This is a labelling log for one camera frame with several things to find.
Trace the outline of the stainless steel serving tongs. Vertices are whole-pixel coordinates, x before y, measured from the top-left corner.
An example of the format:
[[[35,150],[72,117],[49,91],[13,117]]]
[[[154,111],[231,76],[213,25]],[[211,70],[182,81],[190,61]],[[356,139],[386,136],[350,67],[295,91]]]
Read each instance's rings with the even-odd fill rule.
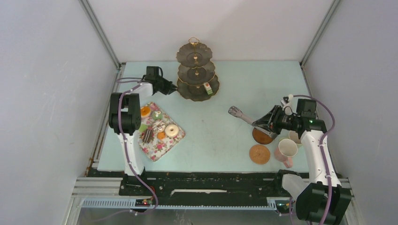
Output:
[[[237,108],[236,106],[231,106],[228,109],[228,113],[236,118],[242,119],[243,121],[245,121],[246,123],[248,123],[249,125],[251,125],[252,127],[254,127],[255,129],[265,133],[266,135],[268,135],[271,139],[276,139],[278,137],[278,134],[271,132],[267,129],[263,129],[257,125],[254,124],[255,120],[248,117],[246,114],[244,114],[239,108]]]

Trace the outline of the green striped cake slice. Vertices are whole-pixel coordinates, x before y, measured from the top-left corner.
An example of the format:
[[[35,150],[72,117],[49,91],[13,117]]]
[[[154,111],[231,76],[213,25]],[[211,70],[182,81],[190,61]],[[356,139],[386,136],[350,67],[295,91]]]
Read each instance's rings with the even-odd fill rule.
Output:
[[[204,83],[203,86],[205,88],[207,95],[210,95],[210,96],[213,95],[213,90],[211,88],[211,85],[208,82]]]

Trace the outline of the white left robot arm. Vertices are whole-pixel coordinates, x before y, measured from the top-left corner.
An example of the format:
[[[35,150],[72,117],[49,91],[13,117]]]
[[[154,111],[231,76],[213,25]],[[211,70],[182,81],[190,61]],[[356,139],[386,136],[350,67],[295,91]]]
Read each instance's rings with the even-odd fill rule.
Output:
[[[145,168],[134,144],[141,126],[141,102],[158,92],[169,95],[177,91],[177,86],[164,78],[163,70],[158,66],[147,66],[146,73],[141,78],[123,77],[116,82],[136,84],[127,91],[111,94],[108,124],[121,142],[125,158],[124,172],[128,176],[138,176]]]

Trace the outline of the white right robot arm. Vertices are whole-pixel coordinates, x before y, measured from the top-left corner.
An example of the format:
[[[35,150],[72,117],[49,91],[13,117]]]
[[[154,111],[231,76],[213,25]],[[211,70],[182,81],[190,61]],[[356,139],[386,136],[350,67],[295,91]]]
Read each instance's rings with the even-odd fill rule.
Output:
[[[298,134],[306,153],[309,183],[299,187],[301,177],[288,172],[274,181],[273,190],[279,196],[289,193],[295,199],[298,219],[320,225],[338,225],[351,202],[352,194],[349,189],[342,187],[333,170],[327,144],[329,129],[316,115],[320,103],[310,96],[298,95],[295,113],[288,115],[285,111],[287,106],[275,105],[251,125],[276,135],[283,129]]]

